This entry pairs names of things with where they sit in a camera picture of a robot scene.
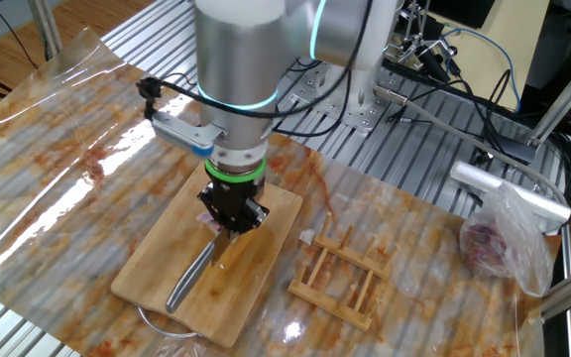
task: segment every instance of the plastic sheet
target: plastic sheet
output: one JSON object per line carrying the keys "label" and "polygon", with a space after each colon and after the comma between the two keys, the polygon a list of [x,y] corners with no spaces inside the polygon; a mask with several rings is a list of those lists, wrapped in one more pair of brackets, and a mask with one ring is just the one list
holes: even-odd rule
{"label": "plastic sheet", "polygon": [[553,264],[532,208],[506,184],[464,222],[460,248],[476,273],[515,278],[534,297],[550,288]]}
{"label": "plastic sheet", "polygon": [[[198,160],[156,138],[142,118],[134,83],[144,75],[85,31],[0,102],[6,306],[92,357],[543,354],[538,299],[515,282],[473,276],[458,249],[461,218],[277,135],[267,179],[304,204],[242,335],[231,349],[158,335],[109,287]],[[185,97],[167,93],[162,103],[184,120],[197,117]],[[354,223],[350,246],[364,250],[376,233],[371,256],[393,255],[388,284],[371,286],[383,303],[367,332],[286,290],[296,264],[318,256],[300,233],[320,230],[328,210],[337,225],[330,236]],[[365,277],[336,260],[322,269],[332,270],[327,293],[335,297]]]}

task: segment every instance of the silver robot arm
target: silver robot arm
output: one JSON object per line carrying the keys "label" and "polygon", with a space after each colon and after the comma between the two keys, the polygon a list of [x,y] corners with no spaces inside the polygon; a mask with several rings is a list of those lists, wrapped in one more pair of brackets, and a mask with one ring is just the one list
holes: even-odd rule
{"label": "silver robot arm", "polygon": [[[398,0],[195,0],[199,94],[230,108],[274,113],[277,85],[294,59],[310,56],[336,65],[334,72],[344,70],[370,1],[352,65],[358,91],[353,97],[363,105],[374,97],[372,73],[380,66]],[[224,228],[245,233],[259,227],[269,213],[255,199],[263,191],[273,120],[202,103],[199,113],[200,127],[160,112],[152,122],[158,135],[206,159],[212,182],[199,198]]]}

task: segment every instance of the knife blade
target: knife blade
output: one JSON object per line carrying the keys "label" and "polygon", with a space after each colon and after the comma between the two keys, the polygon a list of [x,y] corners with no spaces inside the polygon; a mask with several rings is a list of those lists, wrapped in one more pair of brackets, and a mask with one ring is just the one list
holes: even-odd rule
{"label": "knife blade", "polygon": [[220,257],[223,251],[226,250],[226,247],[230,244],[228,237],[229,232],[222,230],[215,239],[208,242],[193,263],[186,269],[186,272],[179,278],[167,299],[166,308],[168,313],[175,313],[177,307],[184,301],[190,290],[199,280],[199,277],[208,266],[208,262],[216,261],[214,259],[215,251],[218,251]]}
{"label": "knife blade", "polygon": [[232,233],[228,229],[222,229],[221,232],[215,237],[213,240],[213,244],[215,245],[215,251],[213,252],[213,258],[211,259],[211,264],[214,266],[215,263],[219,262],[219,259],[226,251],[226,248],[230,245],[230,242],[233,239]]}

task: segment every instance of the metal clamp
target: metal clamp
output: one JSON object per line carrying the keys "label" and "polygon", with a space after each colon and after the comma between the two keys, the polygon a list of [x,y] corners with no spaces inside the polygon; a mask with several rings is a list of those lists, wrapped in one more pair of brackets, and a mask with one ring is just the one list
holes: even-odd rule
{"label": "metal clamp", "polygon": [[215,139],[224,134],[223,129],[212,124],[196,127],[160,111],[152,116],[152,124],[156,135],[202,158],[213,154]]}

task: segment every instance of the cutting board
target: cutting board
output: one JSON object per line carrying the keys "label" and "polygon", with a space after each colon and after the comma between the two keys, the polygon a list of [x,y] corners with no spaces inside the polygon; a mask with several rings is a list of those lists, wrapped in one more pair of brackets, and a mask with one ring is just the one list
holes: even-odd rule
{"label": "cutting board", "polygon": [[302,198],[267,183],[259,202],[270,214],[261,227],[232,242],[219,261],[206,268],[175,313],[168,314],[165,303],[177,280],[216,236],[198,220],[206,208],[197,195],[209,181],[204,165],[198,166],[118,274],[111,291],[231,347],[294,224]]}

